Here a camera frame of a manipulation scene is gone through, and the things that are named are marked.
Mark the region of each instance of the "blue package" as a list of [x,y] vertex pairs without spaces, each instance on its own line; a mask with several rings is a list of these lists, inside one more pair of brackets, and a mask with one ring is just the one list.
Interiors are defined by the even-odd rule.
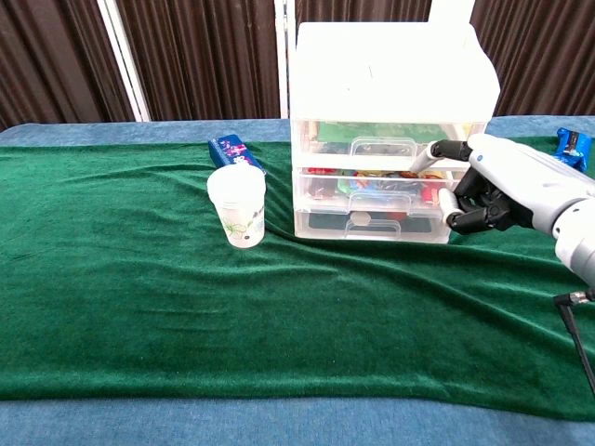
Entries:
[[208,141],[208,152],[216,168],[228,164],[248,163],[258,167],[266,174],[266,171],[237,135],[211,139]]
[[558,129],[558,149],[554,157],[579,172],[587,172],[591,142],[587,135],[561,127]]

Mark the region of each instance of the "paper cup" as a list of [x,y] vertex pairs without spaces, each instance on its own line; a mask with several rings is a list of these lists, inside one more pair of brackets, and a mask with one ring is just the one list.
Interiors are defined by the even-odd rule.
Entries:
[[264,173],[250,164],[230,164],[217,169],[206,181],[228,242],[251,248],[264,237]]

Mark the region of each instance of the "green tablecloth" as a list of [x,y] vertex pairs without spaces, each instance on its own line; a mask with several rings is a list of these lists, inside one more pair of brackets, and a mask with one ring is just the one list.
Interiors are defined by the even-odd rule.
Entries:
[[[551,238],[297,240],[289,145],[251,149],[267,235],[242,251],[205,144],[0,148],[0,398],[397,396],[595,420],[550,299],[585,285]],[[576,313],[595,345],[594,308]]]

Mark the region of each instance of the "dark curtain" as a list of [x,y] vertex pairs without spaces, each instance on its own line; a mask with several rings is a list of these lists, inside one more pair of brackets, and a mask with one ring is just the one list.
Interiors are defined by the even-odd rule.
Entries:
[[427,21],[430,7],[431,0],[296,0],[296,22]]
[[134,120],[96,0],[3,0],[0,31],[0,130]]
[[595,0],[476,0],[502,87],[496,114],[595,114]]
[[279,117],[272,0],[119,0],[153,120]]

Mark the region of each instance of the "colorful items in drawer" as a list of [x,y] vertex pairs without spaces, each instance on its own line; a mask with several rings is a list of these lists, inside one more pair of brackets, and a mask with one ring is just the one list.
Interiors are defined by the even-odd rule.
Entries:
[[[353,193],[363,191],[370,192],[380,200],[383,198],[390,200],[393,195],[384,192],[400,192],[410,195],[412,199],[419,199],[424,204],[437,205],[438,190],[442,184],[423,181],[423,179],[443,179],[439,172],[414,174],[404,171],[341,170],[322,167],[309,167],[306,172],[320,176],[314,177],[309,187],[310,197],[315,200],[332,198],[338,193],[351,196]],[[383,180],[389,178],[407,178],[412,181]]]

